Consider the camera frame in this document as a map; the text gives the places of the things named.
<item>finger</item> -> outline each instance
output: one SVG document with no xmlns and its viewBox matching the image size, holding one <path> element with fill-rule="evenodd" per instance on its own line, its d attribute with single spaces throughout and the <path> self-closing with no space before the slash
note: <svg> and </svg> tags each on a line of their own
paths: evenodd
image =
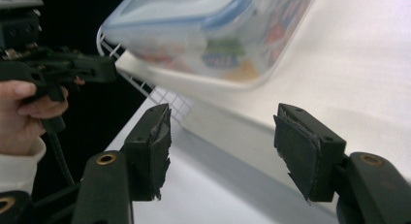
<svg viewBox="0 0 411 224">
<path fill-rule="evenodd" d="M 60 102 L 55 104 L 52 107 L 47 108 L 46 110 L 40 110 L 38 112 L 30 113 L 30 116 L 33 118 L 40 118 L 40 119 L 49 119 L 52 117 L 56 117 L 58 115 L 62 115 L 69 108 L 69 103 L 67 101 Z"/>
<path fill-rule="evenodd" d="M 85 80 L 80 79 L 79 77 L 75 78 L 75 84 L 77 85 L 85 85 Z"/>
<path fill-rule="evenodd" d="M 63 91 L 64 97 L 67 99 L 69 96 L 69 92 L 66 88 L 61 87 Z M 41 113 L 41 112 L 46 112 L 48 109 L 60 106 L 63 103 L 63 105 L 67 105 L 64 103 L 67 103 L 66 101 L 63 102 L 54 102 L 51 101 L 48 96 L 43 96 L 42 98 L 35 100 L 29 104 L 22 105 L 21 107 L 18 108 L 17 112 L 22 115 L 26 114 L 33 114 L 33 113 Z"/>
<path fill-rule="evenodd" d="M 20 100 L 36 93 L 36 85 L 28 81 L 7 80 L 0 82 L 0 98 Z"/>
<path fill-rule="evenodd" d="M 27 121 L 27 124 L 32 126 L 31 131 L 34 136 L 42 136 L 46 132 L 46 129 L 43 127 L 41 119 L 29 118 Z"/>
</svg>

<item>brass screw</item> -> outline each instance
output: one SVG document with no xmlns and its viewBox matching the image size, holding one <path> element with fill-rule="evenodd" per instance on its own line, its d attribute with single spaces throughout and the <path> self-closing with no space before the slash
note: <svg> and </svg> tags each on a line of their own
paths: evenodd
<svg viewBox="0 0 411 224">
<path fill-rule="evenodd" d="M 376 166 L 376 167 L 383 166 L 383 164 L 384 164 L 384 162 L 380 158 L 375 157 L 375 156 L 370 155 L 370 154 L 363 154 L 361 156 L 361 160 L 363 162 L 365 162 L 366 164 L 368 164 L 368 165 Z"/>
<path fill-rule="evenodd" d="M 98 157 L 96 160 L 96 163 L 98 165 L 108 165 L 112 162 L 114 162 L 117 159 L 117 156 L 112 153 L 106 153 L 103 154 L 102 156 Z"/>
<path fill-rule="evenodd" d="M 14 197 L 4 197 L 0 198 L 0 214 L 6 212 L 11 208 L 16 202 Z"/>
</svg>

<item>black background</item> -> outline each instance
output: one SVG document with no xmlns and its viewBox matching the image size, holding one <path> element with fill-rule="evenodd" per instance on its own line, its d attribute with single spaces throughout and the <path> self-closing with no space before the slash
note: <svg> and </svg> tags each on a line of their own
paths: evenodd
<svg viewBox="0 0 411 224">
<path fill-rule="evenodd" d="M 122 0 L 43 1 L 39 45 L 98 54 L 95 41 L 98 28 Z M 121 77 L 110 84 L 87 83 L 80 93 L 70 93 L 70 108 L 63 114 L 67 128 L 59 133 L 59 139 L 75 181 L 81 179 L 87 159 L 110 144 L 144 98 Z M 39 164 L 32 198 L 36 201 L 65 186 L 48 147 Z"/>
</svg>

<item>food container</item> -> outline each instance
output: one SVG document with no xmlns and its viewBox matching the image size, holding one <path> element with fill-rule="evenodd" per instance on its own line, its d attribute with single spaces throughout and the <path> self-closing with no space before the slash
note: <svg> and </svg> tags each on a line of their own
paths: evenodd
<svg viewBox="0 0 411 224">
<path fill-rule="evenodd" d="M 124 0 L 105 39 L 173 72 L 226 87 L 263 82 L 310 0 Z"/>
</svg>

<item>human hand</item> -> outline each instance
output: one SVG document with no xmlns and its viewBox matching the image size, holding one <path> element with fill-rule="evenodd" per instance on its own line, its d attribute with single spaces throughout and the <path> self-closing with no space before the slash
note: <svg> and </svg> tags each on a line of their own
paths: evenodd
<svg viewBox="0 0 411 224">
<path fill-rule="evenodd" d="M 65 97 L 66 88 L 62 87 Z M 0 81 L 0 154 L 27 155 L 31 145 L 45 133 L 41 119 L 61 115 L 68 109 L 67 100 L 53 102 L 44 96 L 31 103 L 36 86 L 27 81 Z"/>
</svg>

